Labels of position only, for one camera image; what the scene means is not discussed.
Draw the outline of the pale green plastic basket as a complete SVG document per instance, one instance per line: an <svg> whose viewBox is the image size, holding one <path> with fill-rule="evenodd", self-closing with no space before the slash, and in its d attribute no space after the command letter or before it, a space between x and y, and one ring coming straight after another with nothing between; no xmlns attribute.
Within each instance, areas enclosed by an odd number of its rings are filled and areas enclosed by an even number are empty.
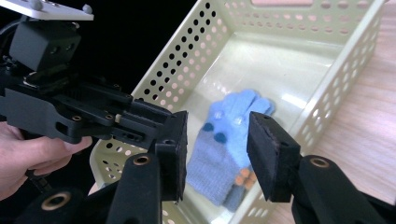
<svg viewBox="0 0 396 224"><path fill-rule="evenodd" d="M258 91L309 153L370 61L384 0L197 0L133 95L189 114L194 138L209 106Z"/></svg>

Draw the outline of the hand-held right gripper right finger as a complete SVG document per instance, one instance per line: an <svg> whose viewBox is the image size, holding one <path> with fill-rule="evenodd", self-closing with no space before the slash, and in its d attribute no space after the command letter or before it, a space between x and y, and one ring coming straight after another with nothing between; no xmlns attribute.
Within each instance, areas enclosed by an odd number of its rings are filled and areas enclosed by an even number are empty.
<svg viewBox="0 0 396 224"><path fill-rule="evenodd" d="M296 224L387 224L336 163L301 155L273 118L249 115L247 154L264 198L291 202Z"/></svg>

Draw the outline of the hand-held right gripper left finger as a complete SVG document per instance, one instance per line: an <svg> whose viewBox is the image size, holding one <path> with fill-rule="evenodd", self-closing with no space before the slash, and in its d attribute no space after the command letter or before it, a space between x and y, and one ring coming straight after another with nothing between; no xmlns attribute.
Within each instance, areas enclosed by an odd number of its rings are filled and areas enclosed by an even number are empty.
<svg viewBox="0 0 396 224"><path fill-rule="evenodd" d="M186 111L171 115L148 152L125 162L106 224L162 224L162 203L183 199L187 121Z"/></svg>

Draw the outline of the blue knitted glove with dots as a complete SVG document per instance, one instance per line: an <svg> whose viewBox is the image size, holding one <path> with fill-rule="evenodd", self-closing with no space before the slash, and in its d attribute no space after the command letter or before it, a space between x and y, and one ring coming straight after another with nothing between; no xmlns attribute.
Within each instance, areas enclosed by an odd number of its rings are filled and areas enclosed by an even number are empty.
<svg viewBox="0 0 396 224"><path fill-rule="evenodd" d="M274 110L273 103L254 90L230 93L213 103L195 139L187 183L215 206L223 206L239 171L251 166L247 154L249 114L270 115Z"/></svg>

